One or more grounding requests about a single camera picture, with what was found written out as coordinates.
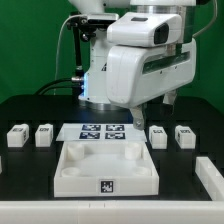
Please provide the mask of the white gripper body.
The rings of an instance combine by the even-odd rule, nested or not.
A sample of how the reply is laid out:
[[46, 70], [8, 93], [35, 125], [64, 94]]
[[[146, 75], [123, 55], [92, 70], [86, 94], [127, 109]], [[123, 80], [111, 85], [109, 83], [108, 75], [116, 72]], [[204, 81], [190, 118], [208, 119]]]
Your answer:
[[116, 106], [133, 108], [190, 83], [195, 68], [195, 40], [175, 55], [167, 55], [166, 46], [114, 46], [107, 58], [107, 97]]

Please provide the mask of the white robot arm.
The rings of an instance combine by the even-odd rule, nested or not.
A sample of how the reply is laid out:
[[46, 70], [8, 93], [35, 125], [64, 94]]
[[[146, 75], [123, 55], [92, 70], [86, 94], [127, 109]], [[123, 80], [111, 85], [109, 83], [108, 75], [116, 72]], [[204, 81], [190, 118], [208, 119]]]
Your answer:
[[68, 1], [80, 12], [81, 39], [90, 43], [80, 103], [127, 108], [139, 130], [148, 101], [161, 96], [172, 108], [176, 90], [195, 75], [195, 7], [215, 0]]

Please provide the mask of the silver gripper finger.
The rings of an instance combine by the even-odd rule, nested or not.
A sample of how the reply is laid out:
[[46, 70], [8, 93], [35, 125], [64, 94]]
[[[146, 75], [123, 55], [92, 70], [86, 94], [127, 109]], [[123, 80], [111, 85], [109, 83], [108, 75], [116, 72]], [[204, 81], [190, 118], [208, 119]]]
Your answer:
[[164, 95], [162, 106], [165, 115], [173, 114], [176, 97], [177, 92], [175, 90], [169, 91]]
[[141, 104], [130, 109], [133, 117], [133, 126], [135, 129], [143, 130], [145, 128], [145, 110], [145, 104]]

